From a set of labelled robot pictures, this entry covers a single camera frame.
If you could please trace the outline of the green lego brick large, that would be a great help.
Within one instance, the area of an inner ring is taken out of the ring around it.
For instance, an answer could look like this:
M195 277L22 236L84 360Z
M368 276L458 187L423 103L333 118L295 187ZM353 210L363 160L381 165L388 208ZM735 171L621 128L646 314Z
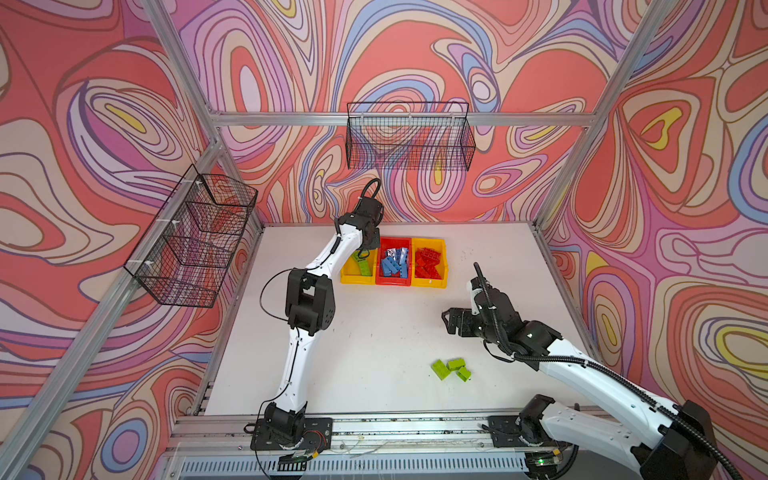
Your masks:
M431 371L441 380L445 380L452 371L442 360L436 360L430 365Z

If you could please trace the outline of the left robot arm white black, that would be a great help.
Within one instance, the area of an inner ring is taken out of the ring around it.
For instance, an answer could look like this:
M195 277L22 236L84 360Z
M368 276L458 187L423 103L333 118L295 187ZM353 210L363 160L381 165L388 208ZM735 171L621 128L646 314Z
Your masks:
M378 199L382 180L374 178L363 187L354 208L334 220L334 235L310 263L290 268L285 292L285 315L291 331L288 356L278 392L264 400L257 414L253 437L271 441L283 449L295 449L306 441L308 382L316 341L336 313L334 278L354 253L380 245L379 225L384 207Z

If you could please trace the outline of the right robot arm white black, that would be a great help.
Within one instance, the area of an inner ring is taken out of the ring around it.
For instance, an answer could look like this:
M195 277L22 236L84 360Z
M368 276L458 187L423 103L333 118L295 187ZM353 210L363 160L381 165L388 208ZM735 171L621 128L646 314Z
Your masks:
M441 315L448 334L496 346L494 359L522 364L593 401L610 419L534 396L512 431L529 445L565 442L623 465L643 479L708 479L722 467L741 474L719 449L709 413L693 401L654 394L578 349L538 320L525 320L508 295L478 271L468 283L470 305Z

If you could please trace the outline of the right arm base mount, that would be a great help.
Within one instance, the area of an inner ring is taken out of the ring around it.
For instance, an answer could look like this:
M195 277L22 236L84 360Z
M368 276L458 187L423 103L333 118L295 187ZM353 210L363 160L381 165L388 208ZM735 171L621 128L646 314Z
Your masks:
M491 437L495 448L567 449L571 443L551 438L541 425L520 420L517 415L489 416L481 429Z

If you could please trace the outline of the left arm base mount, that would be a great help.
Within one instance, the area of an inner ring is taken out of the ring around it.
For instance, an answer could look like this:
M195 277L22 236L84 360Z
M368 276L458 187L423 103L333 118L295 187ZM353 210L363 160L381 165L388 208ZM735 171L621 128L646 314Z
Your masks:
M305 418L292 433L269 426L266 420L247 423L243 432L251 436L253 451L307 451L319 452L332 445L333 419L330 417Z

